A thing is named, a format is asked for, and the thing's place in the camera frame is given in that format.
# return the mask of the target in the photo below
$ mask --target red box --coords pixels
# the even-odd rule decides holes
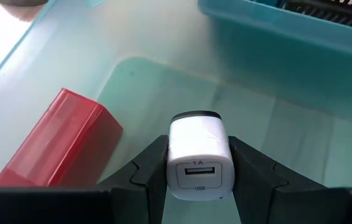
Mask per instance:
[[[62,89],[0,173],[0,186],[95,185],[122,131],[104,106]]]

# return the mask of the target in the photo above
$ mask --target plastic storage tray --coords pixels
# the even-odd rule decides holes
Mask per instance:
[[[352,27],[243,0],[50,1],[0,67],[0,171],[61,88],[124,128],[103,177],[173,115],[215,110],[229,135],[352,186]],[[164,223],[238,221],[232,198],[165,202]]]

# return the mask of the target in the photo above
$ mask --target teal plastic bin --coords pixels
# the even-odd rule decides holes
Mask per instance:
[[[0,171],[61,88],[124,128],[101,179],[167,134],[173,115],[213,110],[230,136],[352,187],[351,27],[244,0],[49,1],[0,66]],[[163,223],[238,222],[232,197],[168,192]]]

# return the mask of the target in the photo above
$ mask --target usb port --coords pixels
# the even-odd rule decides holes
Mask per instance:
[[[215,168],[214,167],[186,168],[186,169],[184,169],[184,172],[186,175],[214,174]]]

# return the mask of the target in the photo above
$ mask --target usb wall charger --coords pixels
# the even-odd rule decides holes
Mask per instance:
[[[172,118],[167,182],[182,200],[216,200],[231,194],[234,165],[218,113],[190,111]]]

